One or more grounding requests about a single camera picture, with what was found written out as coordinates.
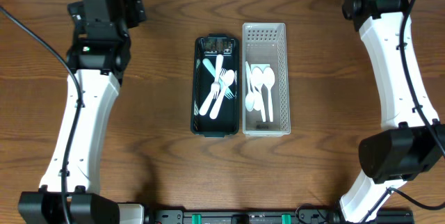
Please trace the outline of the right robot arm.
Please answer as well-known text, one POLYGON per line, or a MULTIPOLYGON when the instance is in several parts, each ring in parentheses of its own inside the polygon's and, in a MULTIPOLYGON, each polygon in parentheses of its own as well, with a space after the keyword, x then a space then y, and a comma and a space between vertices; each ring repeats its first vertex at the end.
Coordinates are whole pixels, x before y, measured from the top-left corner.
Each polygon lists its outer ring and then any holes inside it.
POLYGON ((415 0, 343 0, 343 16, 371 59, 382 131, 359 144, 361 170, 324 223, 410 223, 383 204, 444 157, 444 125, 423 85, 412 43, 415 0))

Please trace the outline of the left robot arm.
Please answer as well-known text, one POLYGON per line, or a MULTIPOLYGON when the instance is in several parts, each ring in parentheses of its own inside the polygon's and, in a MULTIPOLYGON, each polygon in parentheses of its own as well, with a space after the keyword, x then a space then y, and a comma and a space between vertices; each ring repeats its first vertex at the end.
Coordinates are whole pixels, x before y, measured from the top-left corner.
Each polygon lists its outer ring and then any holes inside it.
POLYGON ((144 223, 144 205, 100 195, 100 162, 111 109, 131 59, 129 29, 146 20, 141 0, 80 0, 74 23, 67 102, 51 161, 37 191, 20 195, 27 223, 144 223))

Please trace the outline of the black plastic basket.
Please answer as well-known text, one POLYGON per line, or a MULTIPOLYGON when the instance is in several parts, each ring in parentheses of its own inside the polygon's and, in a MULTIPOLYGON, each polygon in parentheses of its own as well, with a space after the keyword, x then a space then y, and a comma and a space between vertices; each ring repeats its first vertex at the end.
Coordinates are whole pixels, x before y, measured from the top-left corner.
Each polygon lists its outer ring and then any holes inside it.
POLYGON ((239 41, 210 34, 195 41, 191 132, 225 137, 239 130, 239 41))

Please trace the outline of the white plastic fork top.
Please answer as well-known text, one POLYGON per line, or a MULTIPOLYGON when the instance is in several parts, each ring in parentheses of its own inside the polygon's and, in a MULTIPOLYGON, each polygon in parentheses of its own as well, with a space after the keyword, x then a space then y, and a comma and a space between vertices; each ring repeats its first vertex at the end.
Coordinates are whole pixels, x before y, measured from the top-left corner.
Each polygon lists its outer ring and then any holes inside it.
POLYGON ((220 91, 219 77, 220 77, 220 71, 221 71, 221 68, 223 65, 223 59, 224 59, 224 56, 222 54, 218 54, 216 56, 216 64, 215 64, 216 75, 214 77, 214 82, 211 84, 211 92, 212 92, 214 99, 217 98, 219 91, 220 91))

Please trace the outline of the white plastic fork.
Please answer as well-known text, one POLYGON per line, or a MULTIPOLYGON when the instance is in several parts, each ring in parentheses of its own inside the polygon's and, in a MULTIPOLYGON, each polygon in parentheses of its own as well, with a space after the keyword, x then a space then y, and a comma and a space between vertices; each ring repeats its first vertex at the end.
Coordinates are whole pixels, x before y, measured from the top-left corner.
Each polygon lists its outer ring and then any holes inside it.
POLYGON ((221 90, 221 86, 223 84, 222 77, 225 75, 226 72, 227 72, 227 70, 225 68, 221 69, 221 71, 220 71, 220 79, 219 79, 219 84, 220 85, 218 87, 219 90, 218 91, 215 91, 213 89, 210 90, 210 92, 207 95, 206 99, 204 100, 202 106, 200 107, 200 110, 199 110, 199 114, 200 115, 206 115, 207 111, 209 110, 209 107, 211 105, 212 100, 216 99, 218 97, 218 94, 219 94, 219 92, 221 90))
POLYGON ((216 64, 215 64, 216 75, 214 77, 214 82, 211 84, 211 92, 212 92, 214 99, 217 98, 219 91, 220 91, 219 77, 220 77, 220 71, 221 71, 221 68, 223 65, 223 59, 224 59, 224 56, 222 54, 218 54, 216 56, 216 64))
POLYGON ((220 90, 220 93, 216 99, 215 104, 213 105, 213 108, 209 114, 210 118, 212 120, 215 120, 218 117, 219 111, 220 111, 220 107, 221 104, 223 102, 223 97, 225 96, 225 92, 226 90, 232 85, 232 83, 234 82, 234 71, 233 70, 228 70, 226 71, 226 73, 222 76, 222 88, 220 90))

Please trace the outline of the white plastic fork handle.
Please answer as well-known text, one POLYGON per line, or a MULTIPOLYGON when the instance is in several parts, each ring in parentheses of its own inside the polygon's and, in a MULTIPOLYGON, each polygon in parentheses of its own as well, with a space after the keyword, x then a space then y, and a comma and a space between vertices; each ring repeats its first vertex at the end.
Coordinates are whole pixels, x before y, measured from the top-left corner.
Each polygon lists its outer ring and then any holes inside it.
MULTIPOLYGON (((216 70, 215 70, 215 67, 213 66, 213 64, 211 63, 211 61, 208 58, 204 58, 202 63, 204 64, 205 68, 209 71, 209 73, 214 77, 216 75, 216 70)), ((224 75, 226 73, 226 71, 227 70, 225 68, 222 68, 221 76, 224 75)), ((221 86, 223 85, 222 77, 219 78, 219 83, 221 86)), ((235 98, 233 92, 229 88, 225 91, 225 97, 227 99, 235 98)))

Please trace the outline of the clear plastic basket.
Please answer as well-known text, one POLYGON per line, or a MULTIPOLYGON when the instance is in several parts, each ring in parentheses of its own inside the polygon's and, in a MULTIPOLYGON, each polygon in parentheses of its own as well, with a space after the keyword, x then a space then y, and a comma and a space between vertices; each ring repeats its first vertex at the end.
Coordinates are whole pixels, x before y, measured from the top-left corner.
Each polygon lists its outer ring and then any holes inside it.
POLYGON ((286 26, 243 25, 243 133, 281 137, 291 133, 286 26))

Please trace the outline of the white plastic spoon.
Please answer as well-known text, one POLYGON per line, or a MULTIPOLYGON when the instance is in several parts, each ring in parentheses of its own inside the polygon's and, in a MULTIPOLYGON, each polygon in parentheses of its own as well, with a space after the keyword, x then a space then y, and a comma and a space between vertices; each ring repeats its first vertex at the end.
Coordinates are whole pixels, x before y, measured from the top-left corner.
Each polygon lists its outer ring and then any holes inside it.
POLYGON ((253 89, 253 93, 254 93, 254 110, 261 111, 262 108, 264 107, 262 94, 256 88, 253 89))
MULTIPOLYGON (((263 72, 261 71, 261 69, 259 69, 258 67, 253 69, 251 82, 252 82, 253 87, 256 88, 260 93, 261 93, 262 86, 264 84, 262 78, 263 78, 263 72)), ((266 121, 265 106, 262 108, 262 110, 260 112, 261 112, 262 122, 265 122, 266 121)))
POLYGON ((254 93, 251 88, 251 82, 250 82, 252 72, 250 69, 250 65, 247 61, 245 62, 245 65, 246 65, 246 81, 247 81, 247 86, 248 86, 248 92, 245 97, 245 107, 246 107, 247 111, 251 112, 254 109, 254 100, 255 100, 254 93))
POLYGON ((274 121, 273 116, 273 99, 272 99, 272 87, 275 84, 275 73, 273 72, 273 69, 271 67, 267 67, 264 70, 264 85, 268 90, 268 113, 269 113, 269 119, 271 122, 274 121))

